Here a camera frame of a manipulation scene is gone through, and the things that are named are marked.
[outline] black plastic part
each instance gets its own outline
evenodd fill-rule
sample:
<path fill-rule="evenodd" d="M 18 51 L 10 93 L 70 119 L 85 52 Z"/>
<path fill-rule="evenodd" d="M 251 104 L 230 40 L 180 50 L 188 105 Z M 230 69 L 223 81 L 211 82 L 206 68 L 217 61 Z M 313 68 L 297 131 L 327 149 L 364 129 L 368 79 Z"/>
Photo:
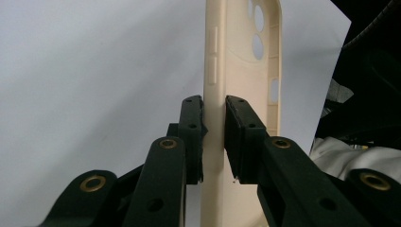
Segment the black plastic part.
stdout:
<path fill-rule="evenodd" d="M 186 183 L 197 184 L 203 181 L 202 139 L 205 127 L 202 125 L 203 102 L 201 96 L 191 96 L 183 100 L 181 106 L 178 137 L 186 146 Z"/>
<path fill-rule="evenodd" d="M 263 194 L 259 199 L 265 215 L 282 223 L 277 226 L 370 226 L 295 142 L 282 137 L 267 138 L 262 160 L 271 182 L 259 185 L 258 195 Z M 277 202 L 266 198 L 275 195 L 263 187 L 275 187 L 275 192 L 280 193 L 285 203 L 284 214 L 271 212 Z"/>
<path fill-rule="evenodd" d="M 250 104 L 236 96 L 226 97 L 224 147 L 231 170 L 240 183 L 258 183 L 266 127 Z"/>
<path fill-rule="evenodd" d="M 155 140 L 123 226 L 183 226 L 185 179 L 183 140 L 178 137 Z"/>
<path fill-rule="evenodd" d="M 385 181 L 389 189 L 371 187 L 361 180 L 363 174 L 378 177 L 372 178 L 370 184 L 383 186 L 381 181 Z M 398 182 L 371 169 L 353 169 L 345 182 L 351 191 L 350 199 L 374 226 L 401 226 L 401 185 Z"/>
<path fill-rule="evenodd" d="M 225 141 L 233 174 L 258 183 L 270 226 L 371 226 L 298 145 L 269 137 L 242 98 L 226 98 Z"/>
<path fill-rule="evenodd" d="M 104 177 L 104 185 L 96 191 L 83 191 L 85 179 Z M 93 180 L 88 187 L 99 183 Z M 62 192 L 41 227 L 102 227 L 110 226 L 111 215 L 118 205 L 115 193 L 117 178 L 112 172 L 93 170 L 78 176 Z"/>

